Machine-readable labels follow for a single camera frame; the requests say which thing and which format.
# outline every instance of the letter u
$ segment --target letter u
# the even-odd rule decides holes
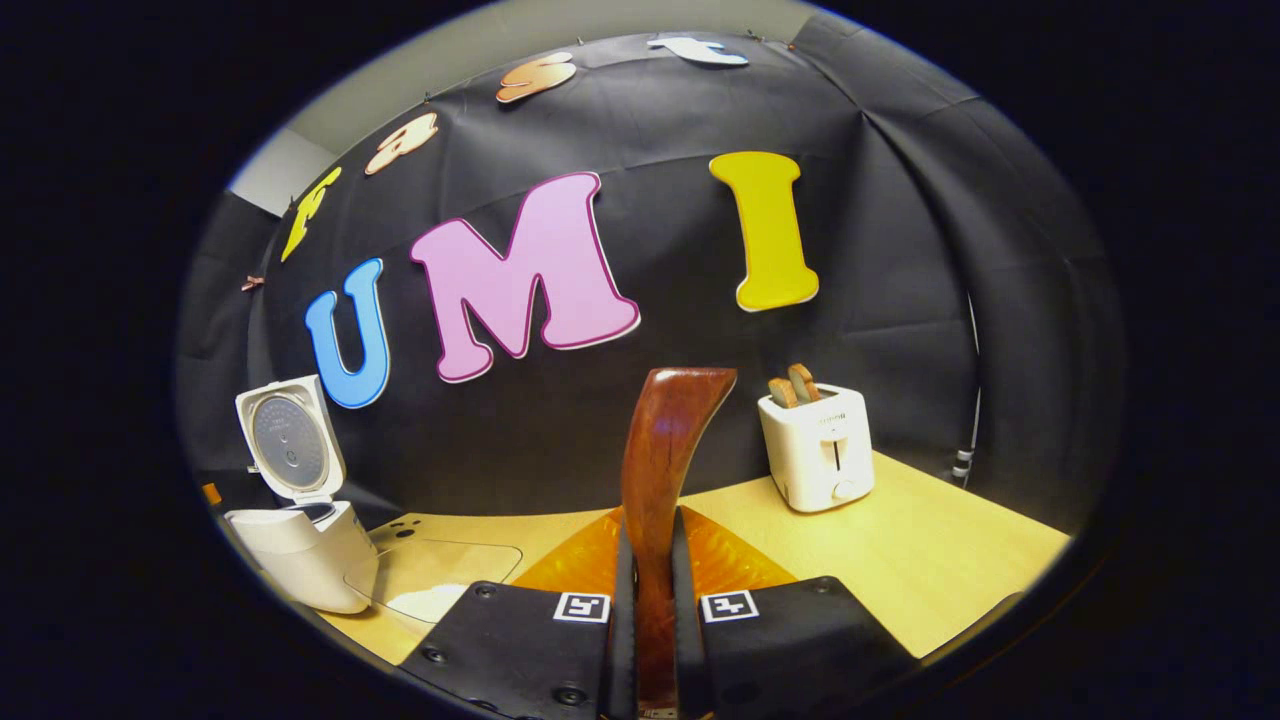
[[[356,324],[360,342],[365,347],[365,364],[352,373],[342,363],[338,333],[333,324],[333,309],[338,293],[329,291],[311,301],[306,313],[311,345],[316,354],[320,380],[329,397],[343,407],[364,407],[383,393],[390,374],[390,352],[387,348],[387,331],[383,329],[383,310],[378,304],[378,275],[383,274],[383,261],[374,258],[361,263],[347,274],[342,290],[356,302]]]

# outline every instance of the yellow letter i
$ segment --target yellow letter i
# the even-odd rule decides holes
[[[806,302],[818,295],[818,273],[804,264],[791,183],[795,160],[773,152],[730,152],[710,163],[712,174],[737,200],[746,249],[746,278],[737,305],[748,313]]]

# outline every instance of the screw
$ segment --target screw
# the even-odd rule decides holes
[[[570,687],[556,688],[556,692],[552,693],[552,697],[556,698],[556,702],[568,706],[582,705],[584,702],[586,702],[586,693],[584,693],[577,688],[570,688]]]

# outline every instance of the letter m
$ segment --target letter m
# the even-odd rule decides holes
[[[595,173],[535,186],[516,215],[506,258],[461,218],[417,238],[410,256],[422,264],[431,287],[443,348],[436,370],[444,382],[466,382],[493,366],[493,351],[476,342],[468,310],[508,355],[525,356],[539,284],[547,301],[543,342],[557,350],[607,342],[640,324],[639,306],[613,284],[595,232],[591,200],[599,188]]]

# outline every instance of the wooden table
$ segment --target wooden table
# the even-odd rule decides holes
[[[916,657],[954,638],[1009,594],[1027,589],[1070,541],[1053,528],[883,455],[873,454],[873,468],[876,487],[869,495],[818,514],[791,510],[768,477],[680,501],[796,578],[840,578]],[[379,550],[394,552],[384,556],[393,559],[384,568],[392,582],[404,579],[396,573],[401,565],[415,568],[416,589],[443,582],[502,582],[518,578],[609,510],[520,516],[410,512],[371,530],[370,537]],[[404,529],[413,529],[413,536],[398,538]],[[430,559],[439,570],[424,571],[421,561],[428,559],[415,555],[430,552],[433,543],[417,542],[421,539],[485,547],[471,555],[474,566],[467,552],[448,552]],[[500,551],[494,546],[509,547]],[[493,577],[504,570],[504,578]],[[433,573],[440,577],[420,577]],[[317,612],[392,664],[412,652],[430,628],[411,628],[379,606],[358,615]]]

